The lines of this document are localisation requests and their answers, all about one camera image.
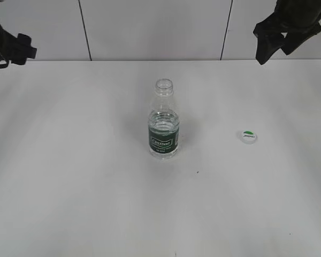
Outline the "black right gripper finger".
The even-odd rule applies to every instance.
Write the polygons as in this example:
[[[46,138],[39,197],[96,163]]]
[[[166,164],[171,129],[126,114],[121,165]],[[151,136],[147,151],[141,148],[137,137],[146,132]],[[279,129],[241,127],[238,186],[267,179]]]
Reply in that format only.
[[[282,32],[261,34],[256,32],[257,50],[256,60],[260,65],[264,65],[272,55],[285,44],[285,37]]]

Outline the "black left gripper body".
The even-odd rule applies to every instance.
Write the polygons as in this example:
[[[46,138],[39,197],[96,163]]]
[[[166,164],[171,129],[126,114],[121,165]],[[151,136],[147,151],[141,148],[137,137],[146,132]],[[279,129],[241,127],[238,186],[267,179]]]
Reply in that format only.
[[[0,69],[8,65],[25,65],[28,58],[35,59],[37,49],[32,47],[32,39],[19,33],[11,35],[0,25]]]

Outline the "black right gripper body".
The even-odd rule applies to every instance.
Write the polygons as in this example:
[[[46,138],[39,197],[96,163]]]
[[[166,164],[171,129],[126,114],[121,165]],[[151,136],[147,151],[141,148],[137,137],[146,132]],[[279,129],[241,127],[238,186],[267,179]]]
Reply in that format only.
[[[321,32],[320,20],[321,1],[277,1],[274,12],[256,24],[253,34],[282,32],[285,44],[280,50],[290,55]]]

